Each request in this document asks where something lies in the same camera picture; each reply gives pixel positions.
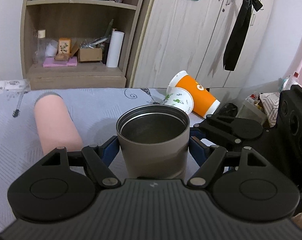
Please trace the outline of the wooden shelf unit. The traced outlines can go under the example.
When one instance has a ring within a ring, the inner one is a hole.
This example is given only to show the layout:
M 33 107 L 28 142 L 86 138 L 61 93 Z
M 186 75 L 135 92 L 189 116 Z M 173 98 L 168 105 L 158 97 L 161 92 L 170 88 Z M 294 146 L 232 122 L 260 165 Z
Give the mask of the wooden shelf unit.
M 20 50 L 22 74 L 32 90 L 66 88 L 124 88 L 129 84 L 133 56 L 141 35 L 149 0 L 24 0 L 21 13 Z M 84 62 L 76 67 L 44 68 L 35 59 L 36 34 L 46 39 L 70 38 L 82 42 L 102 37 L 111 25 L 124 32 L 118 67 Z

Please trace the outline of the pink foam pad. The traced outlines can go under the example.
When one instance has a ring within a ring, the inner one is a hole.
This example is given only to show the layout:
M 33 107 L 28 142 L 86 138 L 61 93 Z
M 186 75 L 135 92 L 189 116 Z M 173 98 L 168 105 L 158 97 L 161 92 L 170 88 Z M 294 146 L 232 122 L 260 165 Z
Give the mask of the pink foam pad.
M 76 67 L 77 64 L 78 60 L 76 56 L 69 58 L 67 61 L 56 61 L 54 57 L 47 57 L 43 62 L 43 67 Z

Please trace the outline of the black ribbon bow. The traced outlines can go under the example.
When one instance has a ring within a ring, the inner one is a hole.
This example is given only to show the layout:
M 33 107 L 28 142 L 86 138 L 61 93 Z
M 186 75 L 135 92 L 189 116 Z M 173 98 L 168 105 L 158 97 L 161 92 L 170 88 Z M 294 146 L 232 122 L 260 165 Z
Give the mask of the black ribbon bow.
M 236 68 L 250 26 L 252 9 L 261 10 L 263 4 L 259 0 L 243 0 L 238 16 L 231 31 L 223 55 L 224 70 L 233 72 Z

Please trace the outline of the geometric patterned fabric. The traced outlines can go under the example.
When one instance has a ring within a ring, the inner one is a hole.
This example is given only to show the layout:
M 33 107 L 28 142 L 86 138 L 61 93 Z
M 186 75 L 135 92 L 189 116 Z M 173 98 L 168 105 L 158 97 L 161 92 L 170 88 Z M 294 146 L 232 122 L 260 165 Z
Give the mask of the geometric patterned fabric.
M 278 116 L 278 106 L 280 101 L 280 93 L 260 93 L 260 101 L 263 105 L 264 112 L 267 116 L 267 120 L 270 127 L 276 125 L 277 116 Z

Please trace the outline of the white floral paper cup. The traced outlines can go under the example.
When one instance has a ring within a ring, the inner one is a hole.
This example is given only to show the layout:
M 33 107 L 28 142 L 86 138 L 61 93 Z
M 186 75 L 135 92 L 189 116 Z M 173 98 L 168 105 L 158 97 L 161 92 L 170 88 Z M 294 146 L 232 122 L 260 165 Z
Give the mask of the white floral paper cup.
M 191 114 L 194 108 L 194 101 L 191 94 L 180 87 L 168 87 L 164 105 L 176 107 L 186 114 Z

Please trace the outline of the patterned white tablecloth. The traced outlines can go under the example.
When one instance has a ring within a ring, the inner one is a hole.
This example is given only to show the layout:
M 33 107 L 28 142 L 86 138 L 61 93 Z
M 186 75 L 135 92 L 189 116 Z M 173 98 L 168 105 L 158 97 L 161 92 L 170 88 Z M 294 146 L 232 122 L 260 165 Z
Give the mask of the patterned white tablecloth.
M 35 90 L 0 94 L 0 232 L 15 218 L 7 201 L 11 183 L 57 147 L 102 145 L 116 134 L 126 111 L 163 103 L 163 88 Z

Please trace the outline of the orange paper cup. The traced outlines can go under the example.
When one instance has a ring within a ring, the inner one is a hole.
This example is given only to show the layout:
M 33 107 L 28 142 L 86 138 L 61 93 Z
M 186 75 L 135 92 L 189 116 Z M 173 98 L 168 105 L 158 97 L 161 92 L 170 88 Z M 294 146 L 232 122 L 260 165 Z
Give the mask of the orange paper cup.
M 193 99 L 193 109 L 196 114 L 205 118 L 213 114 L 220 105 L 209 91 L 191 77 L 185 70 L 176 74 L 167 87 L 167 94 L 172 94 L 175 88 L 181 88 L 188 91 Z

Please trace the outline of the small floral wooden box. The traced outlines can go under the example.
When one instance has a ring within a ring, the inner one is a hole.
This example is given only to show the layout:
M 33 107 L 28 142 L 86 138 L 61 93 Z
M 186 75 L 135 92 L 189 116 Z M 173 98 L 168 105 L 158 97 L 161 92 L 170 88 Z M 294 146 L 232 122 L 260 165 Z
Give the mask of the small floral wooden box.
M 71 47 L 70 38 L 60 38 L 58 41 L 58 54 L 69 54 Z

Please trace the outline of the small cardboard box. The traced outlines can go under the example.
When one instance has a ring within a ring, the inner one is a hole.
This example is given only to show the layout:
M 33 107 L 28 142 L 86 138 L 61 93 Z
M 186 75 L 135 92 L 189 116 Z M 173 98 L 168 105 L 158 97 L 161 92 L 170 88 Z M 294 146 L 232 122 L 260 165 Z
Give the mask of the small cardboard box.
M 78 51 L 78 62 L 102 61 L 103 51 L 101 48 L 80 48 Z

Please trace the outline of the taupe metal tumbler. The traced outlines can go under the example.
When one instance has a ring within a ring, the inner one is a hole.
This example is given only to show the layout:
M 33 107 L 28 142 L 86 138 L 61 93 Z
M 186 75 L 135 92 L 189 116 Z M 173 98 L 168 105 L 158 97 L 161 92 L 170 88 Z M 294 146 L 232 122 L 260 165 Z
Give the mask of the taupe metal tumbler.
M 116 122 L 117 137 L 130 178 L 182 179 L 187 167 L 190 119 L 166 105 L 145 105 Z

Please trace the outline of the clear bottle beige cap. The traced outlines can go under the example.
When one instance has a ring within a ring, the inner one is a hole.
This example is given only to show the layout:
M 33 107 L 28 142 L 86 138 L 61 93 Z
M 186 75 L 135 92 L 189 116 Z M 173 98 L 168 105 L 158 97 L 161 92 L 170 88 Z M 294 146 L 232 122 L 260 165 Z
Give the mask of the clear bottle beige cap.
M 45 57 L 46 49 L 46 30 L 38 30 L 37 34 L 37 53 L 40 59 Z

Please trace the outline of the wooden wardrobe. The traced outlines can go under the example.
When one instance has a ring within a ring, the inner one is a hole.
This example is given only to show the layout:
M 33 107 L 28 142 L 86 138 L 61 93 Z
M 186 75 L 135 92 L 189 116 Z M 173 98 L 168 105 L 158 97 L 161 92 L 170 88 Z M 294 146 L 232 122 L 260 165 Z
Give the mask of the wooden wardrobe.
M 209 89 L 243 88 L 268 25 L 274 0 L 260 0 L 233 72 L 224 50 L 243 0 L 150 0 L 129 86 L 165 88 L 185 70 Z

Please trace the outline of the white paper towel roll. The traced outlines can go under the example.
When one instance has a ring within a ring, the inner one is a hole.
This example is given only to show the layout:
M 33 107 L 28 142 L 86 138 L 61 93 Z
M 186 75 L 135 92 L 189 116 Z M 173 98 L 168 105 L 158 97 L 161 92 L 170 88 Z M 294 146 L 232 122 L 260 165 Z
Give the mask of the white paper towel roll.
M 109 67 L 109 68 L 118 67 L 123 39 L 124 39 L 124 32 L 121 32 L 121 31 L 112 32 L 109 51 L 108 51 L 108 57 L 107 57 L 107 63 L 106 63 L 107 67 Z

